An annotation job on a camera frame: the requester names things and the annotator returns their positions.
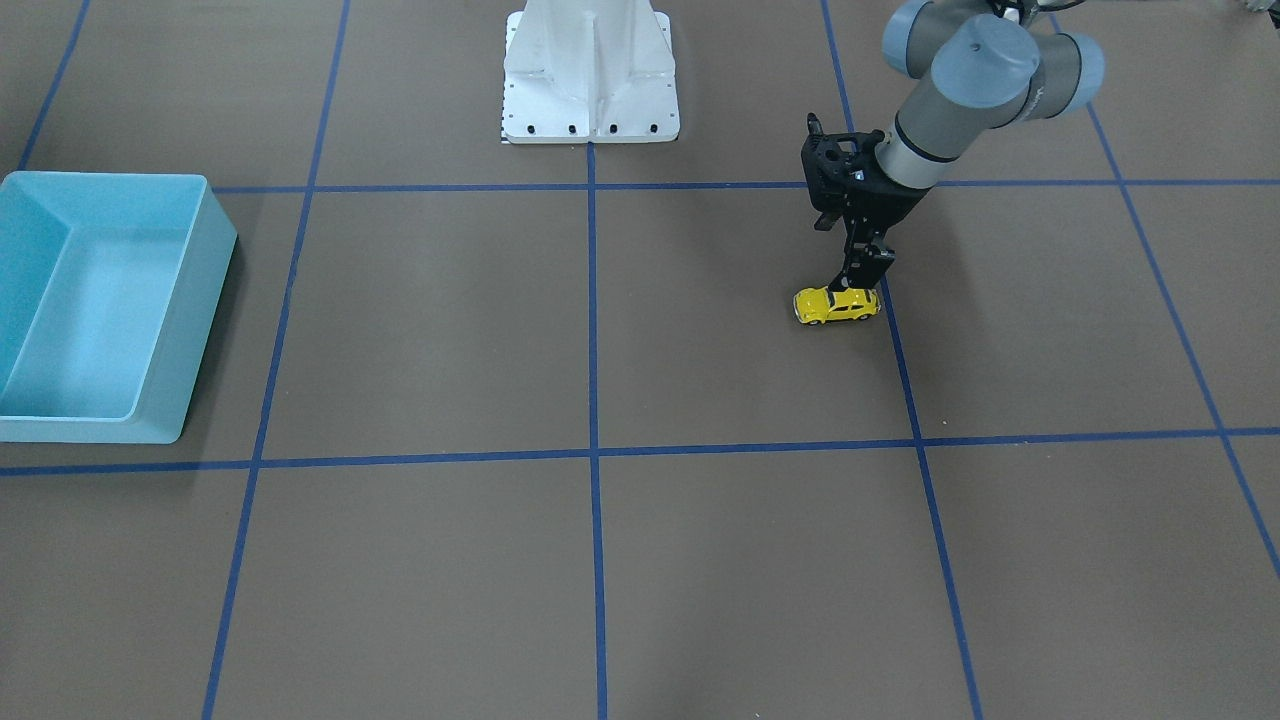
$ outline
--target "floor tile square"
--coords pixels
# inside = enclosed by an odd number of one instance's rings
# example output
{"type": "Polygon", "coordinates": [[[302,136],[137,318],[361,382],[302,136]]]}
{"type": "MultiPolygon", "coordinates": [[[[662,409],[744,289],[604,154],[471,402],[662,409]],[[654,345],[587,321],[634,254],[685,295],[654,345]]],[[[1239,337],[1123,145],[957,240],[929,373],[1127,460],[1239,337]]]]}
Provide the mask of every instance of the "floor tile square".
{"type": "Polygon", "coordinates": [[[269,457],[586,447],[585,193],[321,193],[308,223],[269,457]]]}
{"type": "Polygon", "coordinates": [[[1275,716],[1280,593],[1217,439],[929,462],[986,717],[1275,716]]]}
{"type": "Polygon", "coordinates": [[[342,3],[95,3],[31,169],[303,184],[342,3]]]}
{"type": "Polygon", "coordinates": [[[302,200],[221,195],[239,232],[182,437],[173,445],[0,443],[0,466],[248,460],[302,200]]]}
{"type": "Polygon", "coordinates": [[[822,5],[655,0],[671,15],[680,140],[602,145],[600,182],[803,181],[805,117],[844,132],[822,5]]]}
{"type": "Polygon", "coordinates": [[[611,717],[969,716],[913,451],[600,473],[611,717]]]}
{"type": "Polygon", "coordinates": [[[923,433],[1212,427],[1120,192],[1007,197],[940,188],[888,236],[923,433]]]}
{"type": "Polygon", "coordinates": [[[910,437],[884,316],[805,327],[840,269],[804,191],[599,195],[600,442],[910,437]]]}
{"type": "Polygon", "coordinates": [[[325,184],[586,182],[581,145],[502,142],[511,0],[353,3],[325,184]]]}
{"type": "Polygon", "coordinates": [[[244,473],[0,480],[0,716],[200,714],[244,473]]]}
{"type": "Polygon", "coordinates": [[[588,462],[266,470],[220,717],[595,717],[588,462]]]}
{"type": "Polygon", "coordinates": [[[1280,425],[1277,191],[1130,188],[1210,392],[1231,427],[1280,425]]]}
{"type": "Polygon", "coordinates": [[[81,0],[0,5],[0,174],[18,168],[81,5],[81,0]]]}
{"type": "Polygon", "coordinates": [[[1240,3],[1087,3],[1062,29],[1107,54],[1094,102],[1126,178],[1275,178],[1280,44],[1240,3]]]}

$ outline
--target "plastic bin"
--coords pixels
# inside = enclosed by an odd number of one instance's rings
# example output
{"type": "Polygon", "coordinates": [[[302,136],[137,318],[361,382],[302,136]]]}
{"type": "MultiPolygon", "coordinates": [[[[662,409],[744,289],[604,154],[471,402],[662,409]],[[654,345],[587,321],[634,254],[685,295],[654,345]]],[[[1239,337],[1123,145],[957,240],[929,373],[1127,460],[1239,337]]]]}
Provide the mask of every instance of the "plastic bin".
{"type": "Polygon", "coordinates": [[[0,184],[0,442],[178,439],[236,228],[200,176],[0,184]]]}

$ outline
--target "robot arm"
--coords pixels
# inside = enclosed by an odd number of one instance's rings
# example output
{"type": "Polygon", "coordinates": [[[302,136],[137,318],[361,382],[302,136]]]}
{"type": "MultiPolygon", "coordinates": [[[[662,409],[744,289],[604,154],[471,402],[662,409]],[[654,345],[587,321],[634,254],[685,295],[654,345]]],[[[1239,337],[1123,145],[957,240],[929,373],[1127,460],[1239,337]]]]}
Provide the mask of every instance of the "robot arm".
{"type": "Polygon", "coordinates": [[[1084,36],[1033,36],[1041,0],[910,0],[884,31],[890,65],[920,83],[890,132],[824,135],[809,115],[801,163],[815,229],[844,220],[845,263],[828,286],[872,288],[892,264],[884,233],[934,187],[983,131],[1051,118],[1088,102],[1105,60],[1084,36]]]}

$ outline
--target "white metal pedestal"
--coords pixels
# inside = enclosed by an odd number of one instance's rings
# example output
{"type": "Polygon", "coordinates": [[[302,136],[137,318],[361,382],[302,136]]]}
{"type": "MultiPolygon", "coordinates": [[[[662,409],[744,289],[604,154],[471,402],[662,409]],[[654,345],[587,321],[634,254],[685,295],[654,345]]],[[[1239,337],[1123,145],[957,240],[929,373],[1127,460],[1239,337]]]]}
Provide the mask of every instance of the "white metal pedestal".
{"type": "Polygon", "coordinates": [[[502,136],[513,143],[680,135],[671,19],[649,0],[529,0],[507,19],[502,136]]]}

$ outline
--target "blue grid line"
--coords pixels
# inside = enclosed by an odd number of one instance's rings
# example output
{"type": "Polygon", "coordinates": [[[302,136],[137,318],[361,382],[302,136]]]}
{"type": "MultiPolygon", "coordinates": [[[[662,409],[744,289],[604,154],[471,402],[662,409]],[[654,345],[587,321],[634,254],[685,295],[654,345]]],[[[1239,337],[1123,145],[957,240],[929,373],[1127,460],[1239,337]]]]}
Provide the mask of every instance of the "blue grid line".
{"type": "MultiPolygon", "coordinates": [[[[844,73],[840,72],[840,53],[836,45],[836,35],[831,23],[831,10],[827,0],[822,0],[823,17],[827,22],[827,40],[831,46],[831,59],[836,65],[836,76],[840,81],[840,100],[845,110],[845,120],[849,132],[854,132],[854,114],[845,91],[844,73]]],[[[947,550],[947,537],[942,528],[942,515],[938,511],[937,495],[933,491],[933,473],[929,470],[929,459],[920,433],[920,419],[915,407],[915,393],[911,391],[911,375],[906,368],[906,354],[902,351],[902,336],[899,331],[897,315],[893,311],[893,297],[890,292],[888,278],[881,281],[884,314],[888,320],[890,337],[893,341],[893,356],[897,360],[899,379],[902,384],[902,400],[906,404],[906,415],[911,424],[911,445],[915,447],[915,460],[920,468],[920,482],[924,486],[924,500],[929,506],[929,523],[933,527],[933,541],[938,550],[938,565],[942,569],[942,582],[946,587],[947,605],[951,609],[951,625],[955,629],[956,648],[960,651],[960,665],[964,669],[965,687],[969,691],[969,708],[974,720],[983,720],[982,696],[978,692],[978,678],[973,669],[973,659],[969,653],[969,635],[964,628],[964,614],[960,610],[960,596],[956,592],[955,574],[951,569],[951,553],[947,550]]]]}
{"type": "Polygon", "coordinates": [[[728,445],[655,445],[640,447],[602,447],[602,457],[645,457],[654,455],[739,455],[758,452],[820,452],[827,450],[883,450],[914,447],[914,441],[854,439],[826,442],[759,442],[728,445]]]}
{"type": "Polygon", "coordinates": [[[248,460],[204,460],[192,462],[118,462],[110,465],[47,465],[0,468],[0,478],[38,475],[127,475],[142,473],[198,473],[202,470],[247,470],[248,460]]]}
{"type": "Polygon", "coordinates": [[[849,88],[845,86],[845,64],[840,61],[840,44],[836,42],[836,26],[831,22],[831,5],[822,0],[822,22],[827,28],[827,49],[831,50],[831,67],[836,72],[836,88],[840,91],[840,108],[845,111],[845,127],[854,132],[854,111],[849,102],[849,88]]]}
{"type": "Polygon", "coordinates": [[[1115,187],[1114,179],[952,179],[937,187],[1115,187]]]}
{"type": "Polygon", "coordinates": [[[614,190],[796,190],[804,181],[733,181],[733,182],[602,182],[599,191],[614,190]]]}
{"type": "Polygon", "coordinates": [[[1128,179],[1124,184],[1129,187],[1275,187],[1280,184],[1280,178],[1187,178],[1187,179],[1128,179]]]}
{"type": "MultiPolygon", "coordinates": [[[[1051,17],[1050,20],[1053,23],[1053,29],[1056,32],[1062,32],[1056,17],[1051,17]]],[[[1217,402],[1215,402],[1213,393],[1210,391],[1208,380],[1204,378],[1204,372],[1196,356],[1196,350],[1192,347],[1190,336],[1187,333],[1185,325],[1183,325],[1183,319],[1178,313],[1178,307],[1174,305],[1174,296],[1169,291],[1169,284],[1165,282],[1165,274],[1160,269],[1160,263],[1156,260],[1156,251],[1151,246],[1151,240],[1147,237],[1147,229],[1143,227],[1142,217],[1138,214],[1138,206],[1134,204],[1133,195],[1129,192],[1129,183],[1125,181],[1124,173],[1120,172],[1120,164],[1116,161],[1115,152],[1111,149],[1111,141],[1107,138],[1107,133],[1102,128],[1102,120],[1098,118],[1097,109],[1093,106],[1093,102],[1088,102],[1085,108],[1089,111],[1089,119],[1093,122],[1093,129],[1098,136],[1098,142],[1102,145],[1102,151],[1107,156],[1107,164],[1111,165],[1111,174],[1115,176],[1116,183],[1120,187],[1120,195],[1124,197],[1125,208],[1129,210],[1129,219],[1133,222],[1134,231],[1138,233],[1138,241],[1142,243],[1142,251],[1147,256],[1147,264],[1151,266],[1151,273],[1156,279],[1156,286],[1160,288],[1160,296],[1165,301],[1165,309],[1169,311],[1169,318],[1174,323],[1174,329],[1178,331],[1178,340],[1181,342],[1183,351],[1187,354],[1187,361],[1190,364],[1192,373],[1196,375],[1196,383],[1199,386],[1201,395],[1204,398],[1204,406],[1208,409],[1208,414],[1213,419],[1213,427],[1217,429],[1219,438],[1222,442],[1222,450],[1226,452],[1228,462],[1231,465],[1231,471],[1235,474],[1235,482],[1240,487],[1240,493],[1244,496],[1244,502],[1249,507],[1249,514],[1253,516],[1253,524],[1262,539],[1262,546],[1266,548],[1267,556],[1271,559],[1271,569],[1275,571],[1276,578],[1280,578],[1280,553],[1276,552],[1275,542],[1271,539],[1271,533],[1267,530],[1267,524],[1262,519],[1262,512],[1258,509],[1257,500],[1253,497],[1253,488],[1249,487],[1249,480],[1244,477],[1244,469],[1240,468],[1240,461],[1235,456],[1235,447],[1231,446],[1231,437],[1226,432],[1226,424],[1222,421],[1222,415],[1219,413],[1217,402]]]]}
{"type": "Polygon", "coordinates": [[[225,186],[214,187],[214,195],[302,195],[305,184],[264,184],[264,186],[225,186]]]}
{"type": "Polygon", "coordinates": [[[288,468],[365,468],[374,465],[443,465],[467,462],[511,462],[516,460],[566,460],[590,457],[585,448],[566,450],[509,450],[497,452],[422,452],[416,455],[346,455],[335,457],[276,457],[264,459],[259,466],[265,470],[288,468]]]}
{"type": "Polygon", "coordinates": [[[67,40],[67,49],[63,50],[63,59],[58,63],[58,70],[54,73],[54,82],[49,86],[49,92],[45,95],[45,101],[40,105],[40,113],[36,115],[36,123],[31,127],[31,135],[27,136],[27,146],[22,149],[22,158],[18,159],[18,169],[26,170],[27,164],[31,163],[31,154],[36,151],[36,141],[40,140],[40,132],[45,129],[45,120],[49,118],[49,110],[54,106],[54,97],[58,96],[58,88],[63,85],[63,76],[67,74],[67,65],[72,61],[72,54],[76,53],[76,45],[79,42],[79,33],[84,29],[84,18],[88,15],[90,0],[81,3],[79,13],[76,15],[76,24],[72,26],[72,36],[67,40]]]}
{"type": "MultiPolygon", "coordinates": [[[[1116,187],[1116,179],[946,179],[937,187],[1116,187]]],[[[1129,187],[1272,187],[1280,178],[1183,178],[1125,179],[1129,187]]],[[[598,182],[598,192],[660,190],[804,190],[804,181],[699,181],[699,182],[598,182]]],[[[511,184],[280,184],[214,187],[216,195],[303,195],[381,193],[381,192],[557,192],[586,191],[586,183],[511,183],[511,184]]]]}
{"type": "MultiPolygon", "coordinates": [[[[342,47],[347,37],[347,20],[351,17],[351,0],[343,0],[342,15],[338,19],[338,32],[334,38],[333,59],[329,65],[329,81],[325,86],[324,102],[320,106],[320,122],[316,127],[316,141],[311,154],[311,170],[307,176],[307,187],[314,188],[316,176],[320,173],[320,155],[324,151],[325,132],[329,127],[329,110],[333,106],[333,95],[338,85],[338,68],[342,64],[342,47]]],[[[289,309],[293,299],[293,284],[298,275],[298,260],[302,255],[302,243],[307,233],[307,220],[311,214],[311,200],[314,193],[308,190],[302,197],[302,211],[298,218],[298,232],[293,240],[293,256],[289,260],[289,274],[284,283],[284,297],[280,302],[280,319],[275,329],[275,345],[271,350],[271,365],[266,375],[266,387],[262,391],[262,414],[259,421],[257,438],[253,442],[253,457],[248,470],[248,479],[244,483],[244,501],[241,506],[239,524],[236,529],[236,546],[232,551],[230,569],[227,575],[227,592],[223,596],[223,611],[218,623],[218,638],[214,643],[214,657],[209,669],[209,685],[205,691],[205,703],[201,712],[202,720],[211,720],[214,705],[218,700],[218,684],[221,679],[223,659],[227,652],[227,638],[230,633],[232,612],[236,607],[236,591],[239,585],[239,571],[244,561],[244,544],[248,538],[250,519],[253,514],[253,498],[257,493],[257,478],[262,464],[262,448],[266,445],[268,427],[271,420],[271,404],[275,398],[275,383],[280,372],[280,357],[284,352],[284,338],[289,327],[289,309]]]]}
{"type": "Polygon", "coordinates": [[[925,447],[977,447],[983,445],[1042,445],[1075,442],[1123,442],[1144,439],[1216,438],[1216,429],[1130,430],[1115,433],[1057,433],[1039,436],[978,436],[923,438],[925,447]]]}
{"type": "Polygon", "coordinates": [[[1280,428],[1228,428],[1226,434],[1231,437],[1280,436],[1280,428]]]}
{"type": "MultiPolygon", "coordinates": [[[[1280,428],[1229,428],[1233,437],[1272,437],[1280,436],[1280,428]]],[[[1216,438],[1219,432],[1204,429],[1174,430],[1129,430],[1112,433],[1055,433],[1023,436],[961,436],[961,437],[922,437],[925,447],[975,447],[1043,443],[1084,443],[1084,442],[1140,442],[1157,439],[1196,439],[1216,438]]],[[[654,446],[613,446],[594,451],[600,457],[646,457],[680,455],[748,455],[762,452],[824,452],[858,451],[915,447],[915,438],[882,438],[851,441],[814,442],[759,442],[759,443],[721,443],[721,445],[654,445],[654,446]]],[[[271,457],[257,462],[259,469],[298,469],[298,468],[358,468],[372,465],[443,465],[468,462],[509,462],[517,460],[572,460],[589,459],[593,451],[588,447],[568,447],[553,450],[506,450],[486,452],[421,452],[406,455],[339,455],[316,457],[271,457]]],[[[179,473],[197,470],[247,470],[252,460],[209,460],[175,462],[137,462],[104,465],[29,465],[0,468],[0,478],[24,478],[35,475],[109,475],[128,473],[179,473]]]]}
{"type": "Polygon", "coordinates": [[[580,182],[493,184],[315,184],[315,192],[554,192],[586,190],[580,182]]]}
{"type": "Polygon", "coordinates": [[[599,720],[609,716],[608,643],[604,603],[604,510],[600,502],[600,374],[599,292],[596,273],[595,143],[586,145],[586,264],[588,264],[588,428],[591,459],[591,553],[595,578],[595,707],[599,720]]]}

